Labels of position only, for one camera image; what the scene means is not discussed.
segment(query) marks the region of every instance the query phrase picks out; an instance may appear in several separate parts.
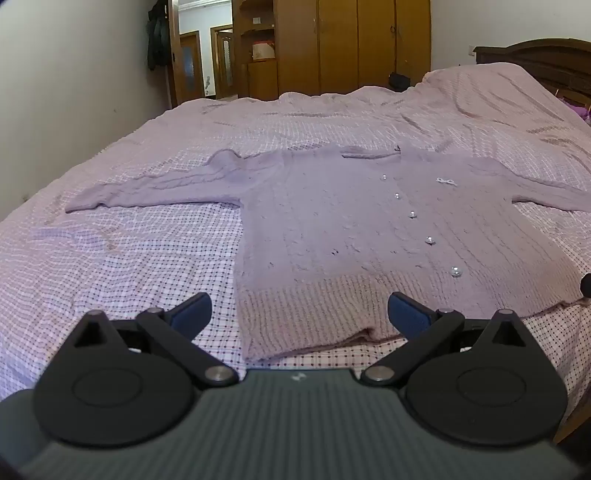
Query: knit sweater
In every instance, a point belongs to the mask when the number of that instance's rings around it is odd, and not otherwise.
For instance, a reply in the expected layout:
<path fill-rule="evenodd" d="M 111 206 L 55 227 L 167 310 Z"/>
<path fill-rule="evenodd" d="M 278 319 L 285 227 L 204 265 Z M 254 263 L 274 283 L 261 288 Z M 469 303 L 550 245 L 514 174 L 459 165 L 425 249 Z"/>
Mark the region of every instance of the knit sweater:
<path fill-rule="evenodd" d="M 393 291 L 472 318 L 581 297 L 575 266 L 511 203 L 591 212 L 591 194 L 491 158 L 222 150 L 191 171 L 95 186 L 67 211 L 187 202 L 241 207 L 235 290 L 247 359 L 391 338 Z"/>

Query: wooden wardrobe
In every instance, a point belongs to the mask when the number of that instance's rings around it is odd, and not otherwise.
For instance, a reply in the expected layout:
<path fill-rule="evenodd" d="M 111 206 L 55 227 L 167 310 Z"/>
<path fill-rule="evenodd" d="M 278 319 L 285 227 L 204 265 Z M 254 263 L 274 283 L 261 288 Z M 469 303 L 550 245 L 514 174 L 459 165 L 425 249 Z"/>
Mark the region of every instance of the wooden wardrobe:
<path fill-rule="evenodd" d="M 278 93 L 349 93 L 421 81 L 431 66 L 430 0 L 274 0 Z"/>
<path fill-rule="evenodd" d="M 349 93 L 420 82 L 431 66 L 430 0 L 232 0 L 239 96 Z M 255 62 L 255 41 L 275 59 Z"/>

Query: white wall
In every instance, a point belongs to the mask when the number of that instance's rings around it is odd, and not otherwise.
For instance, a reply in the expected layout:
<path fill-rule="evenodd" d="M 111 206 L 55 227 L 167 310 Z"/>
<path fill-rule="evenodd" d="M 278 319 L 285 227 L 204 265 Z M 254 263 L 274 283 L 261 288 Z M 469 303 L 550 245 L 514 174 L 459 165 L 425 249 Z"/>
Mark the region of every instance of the white wall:
<path fill-rule="evenodd" d="M 469 46 L 535 38 L 591 41 L 591 0 L 431 0 L 432 68 L 475 63 Z"/>
<path fill-rule="evenodd" d="M 154 2 L 0 5 L 0 219 L 168 108 L 146 61 Z"/>
<path fill-rule="evenodd" d="M 211 5 L 209 7 L 190 8 L 178 13 L 178 29 L 181 33 L 199 30 L 201 42 L 201 63 L 203 65 L 203 84 L 205 95 L 215 95 L 216 85 L 213 78 L 212 35 L 210 28 L 232 24 L 232 3 Z"/>

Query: wrinkled bedspread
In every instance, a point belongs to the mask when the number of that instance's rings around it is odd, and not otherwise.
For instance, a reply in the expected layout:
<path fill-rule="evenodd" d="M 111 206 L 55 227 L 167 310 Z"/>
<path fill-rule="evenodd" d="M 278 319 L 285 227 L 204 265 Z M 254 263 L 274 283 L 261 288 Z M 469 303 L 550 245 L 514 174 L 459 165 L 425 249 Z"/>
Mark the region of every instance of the wrinkled bedspread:
<path fill-rule="evenodd" d="M 313 98 L 289 93 L 275 102 L 185 103 L 74 167 L 0 223 L 0 398 L 33 386 L 85 311 L 130 318 L 198 291 L 211 295 L 214 313 L 195 343 L 240 372 L 253 366 L 241 357 L 232 288 L 239 210 L 206 203 L 65 214 L 82 190 L 187 170 L 220 148 L 240 155 L 328 143 L 384 149 L 402 139 L 494 157 L 516 173 L 591 191 L 591 129 L 510 64 L 439 70 L 404 93 L 365 87 Z M 591 271 L 591 214 L 516 208 L 581 274 Z M 591 380 L 591 307 L 557 307 L 526 324 L 564 378 L 573 408 Z M 403 341 L 256 366 L 361 369 Z"/>

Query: wardrobe door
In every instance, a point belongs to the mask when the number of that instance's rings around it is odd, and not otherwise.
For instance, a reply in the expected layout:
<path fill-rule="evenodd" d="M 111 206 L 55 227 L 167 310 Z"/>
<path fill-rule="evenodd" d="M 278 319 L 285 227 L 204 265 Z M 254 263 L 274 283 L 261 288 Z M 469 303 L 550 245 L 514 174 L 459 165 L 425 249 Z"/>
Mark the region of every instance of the wardrobe door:
<path fill-rule="evenodd" d="M 396 69 L 394 0 L 358 0 L 359 86 L 388 87 Z"/>
<path fill-rule="evenodd" d="M 431 70 L 430 0 L 396 0 L 396 72 L 414 85 Z"/>
<path fill-rule="evenodd" d="M 320 90 L 349 93 L 358 80 L 357 0 L 318 0 Z"/>
<path fill-rule="evenodd" d="M 275 0 L 279 94 L 320 93 L 316 0 Z"/>

